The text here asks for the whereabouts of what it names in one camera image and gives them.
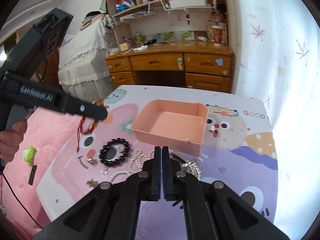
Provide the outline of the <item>person left hand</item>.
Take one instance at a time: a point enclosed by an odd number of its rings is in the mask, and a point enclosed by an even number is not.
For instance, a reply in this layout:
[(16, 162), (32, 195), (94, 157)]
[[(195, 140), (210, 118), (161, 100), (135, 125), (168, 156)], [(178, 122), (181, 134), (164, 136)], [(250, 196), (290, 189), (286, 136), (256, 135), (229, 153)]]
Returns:
[(20, 120), (13, 124), (12, 130), (2, 131), (0, 133), (0, 152), (1, 160), (11, 162), (20, 148), (27, 131), (28, 123), (26, 120)]

